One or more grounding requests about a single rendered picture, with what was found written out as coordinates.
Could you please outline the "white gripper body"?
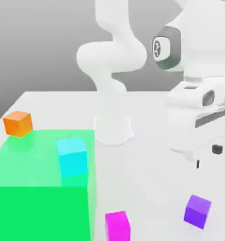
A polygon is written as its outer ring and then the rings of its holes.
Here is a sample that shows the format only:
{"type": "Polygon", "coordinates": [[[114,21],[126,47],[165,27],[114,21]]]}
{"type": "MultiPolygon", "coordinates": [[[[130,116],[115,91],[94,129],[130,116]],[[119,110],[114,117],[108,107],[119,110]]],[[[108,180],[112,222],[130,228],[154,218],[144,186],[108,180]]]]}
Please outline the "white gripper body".
{"type": "Polygon", "coordinates": [[[169,107],[168,147],[194,159],[195,150],[225,136],[225,106],[169,107]]]}

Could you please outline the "small purple cube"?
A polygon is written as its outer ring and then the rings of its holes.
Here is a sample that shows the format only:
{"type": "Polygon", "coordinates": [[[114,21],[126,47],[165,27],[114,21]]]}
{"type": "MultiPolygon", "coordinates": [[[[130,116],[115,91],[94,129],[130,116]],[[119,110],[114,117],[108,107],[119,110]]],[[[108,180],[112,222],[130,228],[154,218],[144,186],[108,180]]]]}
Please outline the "small purple cube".
{"type": "Polygon", "coordinates": [[[204,229],[210,207],[211,201],[192,194],[186,205],[184,221],[204,229]]]}

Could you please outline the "small magenta cube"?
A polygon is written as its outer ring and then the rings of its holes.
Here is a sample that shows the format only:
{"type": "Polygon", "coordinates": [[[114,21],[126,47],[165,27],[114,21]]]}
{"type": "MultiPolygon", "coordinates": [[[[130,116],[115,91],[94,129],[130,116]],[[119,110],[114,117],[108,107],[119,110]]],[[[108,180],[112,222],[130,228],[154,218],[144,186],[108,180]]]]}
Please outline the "small magenta cube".
{"type": "Polygon", "coordinates": [[[131,226],[125,211],[105,214],[107,241],[130,241],[131,226]]]}

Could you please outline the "small cyan cube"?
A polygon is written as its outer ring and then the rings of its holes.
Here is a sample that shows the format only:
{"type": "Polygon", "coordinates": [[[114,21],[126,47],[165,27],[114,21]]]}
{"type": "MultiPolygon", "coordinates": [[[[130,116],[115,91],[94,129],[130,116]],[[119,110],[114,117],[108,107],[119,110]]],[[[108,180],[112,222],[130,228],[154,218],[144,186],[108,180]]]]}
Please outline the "small cyan cube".
{"type": "Polygon", "coordinates": [[[62,177],[88,173],[87,150],[81,137],[59,140],[56,149],[62,177]]]}

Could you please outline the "small orange cube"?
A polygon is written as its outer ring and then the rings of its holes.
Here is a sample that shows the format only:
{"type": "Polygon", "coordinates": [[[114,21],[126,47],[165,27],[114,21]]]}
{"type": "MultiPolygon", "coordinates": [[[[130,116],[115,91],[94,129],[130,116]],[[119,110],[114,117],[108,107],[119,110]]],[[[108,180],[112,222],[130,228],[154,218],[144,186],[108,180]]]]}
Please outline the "small orange cube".
{"type": "Polygon", "coordinates": [[[14,111],[3,118],[6,134],[14,137],[24,137],[33,130],[31,114],[14,111]]]}

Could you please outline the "large green box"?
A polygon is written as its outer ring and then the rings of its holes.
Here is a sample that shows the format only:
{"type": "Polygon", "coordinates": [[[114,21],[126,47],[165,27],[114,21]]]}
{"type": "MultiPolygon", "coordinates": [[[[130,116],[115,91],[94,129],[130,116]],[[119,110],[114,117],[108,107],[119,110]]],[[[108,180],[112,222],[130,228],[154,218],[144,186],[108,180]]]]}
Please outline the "large green box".
{"type": "Polygon", "coordinates": [[[92,130],[34,130],[0,148],[0,241],[94,241],[92,130]],[[56,142],[81,137],[88,173],[62,177],[56,142]]]}

